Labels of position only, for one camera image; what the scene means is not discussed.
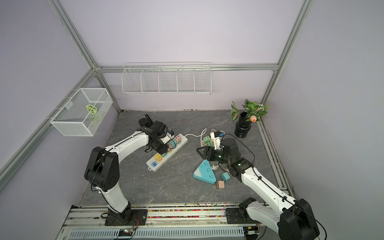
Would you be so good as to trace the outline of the teal plug adapter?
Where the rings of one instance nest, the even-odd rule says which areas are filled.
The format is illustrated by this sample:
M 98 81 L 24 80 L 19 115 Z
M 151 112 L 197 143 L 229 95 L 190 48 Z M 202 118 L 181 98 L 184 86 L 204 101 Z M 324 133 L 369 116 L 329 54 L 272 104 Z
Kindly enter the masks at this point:
M 227 172 L 221 174 L 221 180 L 224 182 L 228 181 L 230 178 L 231 178 L 231 176 Z

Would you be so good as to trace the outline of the teal triangular power strip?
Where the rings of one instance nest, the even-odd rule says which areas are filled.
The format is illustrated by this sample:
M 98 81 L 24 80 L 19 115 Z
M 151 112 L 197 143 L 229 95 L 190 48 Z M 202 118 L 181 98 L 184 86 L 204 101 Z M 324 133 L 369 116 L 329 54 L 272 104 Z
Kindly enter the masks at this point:
M 193 177 L 209 184 L 215 184 L 217 179 L 208 160 L 203 160 L 194 171 Z

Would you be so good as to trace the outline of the white long power strip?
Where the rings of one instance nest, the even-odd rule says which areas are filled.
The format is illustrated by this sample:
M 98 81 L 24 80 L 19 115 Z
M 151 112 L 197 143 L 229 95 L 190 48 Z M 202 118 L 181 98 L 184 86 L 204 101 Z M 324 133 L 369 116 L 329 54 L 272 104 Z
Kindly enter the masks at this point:
M 154 158 L 155 155 L 152 158 L 150 158 L 146 162 L 149 171 L 156 172 L 188 142 L 188 139 L 182 134 L 178 134 L 173 138 L 168 137 L 166 140 L 169 140 L 168 141 L 169 147 L 167 152 L 162 154 L 163 160 L 160 163 L 158 163 Z

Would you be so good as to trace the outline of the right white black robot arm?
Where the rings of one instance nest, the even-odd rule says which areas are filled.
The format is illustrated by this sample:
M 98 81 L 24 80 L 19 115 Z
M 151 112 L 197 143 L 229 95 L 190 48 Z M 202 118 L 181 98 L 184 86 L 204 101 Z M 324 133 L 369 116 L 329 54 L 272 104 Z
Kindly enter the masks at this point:
M 268 206 L 248 199 L 243 210 L 251 220 L 264 224 L 282 240 L 315 240 L 320 235 L 311 205 L 296 200 L 265 178 L 249 160 L 241 156 L 235 139 L 221 141 L 221 149 L 211 146 L 197 148 L 203 160 L 226 164 L 230 174 L 251 188 Z

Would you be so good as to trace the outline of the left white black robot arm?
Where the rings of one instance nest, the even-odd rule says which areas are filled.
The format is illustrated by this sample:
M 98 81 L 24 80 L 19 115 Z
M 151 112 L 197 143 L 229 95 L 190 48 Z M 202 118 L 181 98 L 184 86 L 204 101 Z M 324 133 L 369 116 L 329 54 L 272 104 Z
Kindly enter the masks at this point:
M 84 178 L 96 188 L 115 214 L 126 214 L 130 203 L 120 186 L 120 163 L 130 154 L 142 147 L 153 149 L 159 154 L 168 151 L 169 146 L 163 141 L 168 127 L 160 122 L 140 119 L 141 126 L 133 134 L 108 147 L 95 147 L 85 170 Z

